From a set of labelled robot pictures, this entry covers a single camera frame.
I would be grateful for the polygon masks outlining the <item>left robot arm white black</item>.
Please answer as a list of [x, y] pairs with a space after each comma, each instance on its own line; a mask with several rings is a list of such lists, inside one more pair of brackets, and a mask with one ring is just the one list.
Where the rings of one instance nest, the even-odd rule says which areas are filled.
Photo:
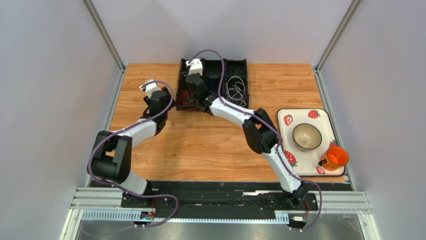
[[87, 165], [93, 180], [136, 195], [149, 194], [149, 181], [131, 170], [133, 147], [158, 135], [166, 125], [168, 111], [176, 105], [167, 87], [146, 87], [145, 93], [147, 108], [142, 117], [121, 130], [100, 131]]

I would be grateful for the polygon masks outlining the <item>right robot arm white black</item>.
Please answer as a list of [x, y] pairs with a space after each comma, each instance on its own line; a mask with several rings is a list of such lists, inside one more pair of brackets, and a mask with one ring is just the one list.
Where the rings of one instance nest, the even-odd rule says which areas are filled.
[[282, 139], [268, 113], [233, 104], [209, 90], [199, 73], [186, 77], [187, 91], [203, 113], [225, 119], [241, 127], [249, 148], [263, 156], [276, 174], [287, 200], [301, 205], [309, 192], [307, 185], [296, 175], [281, 149]]

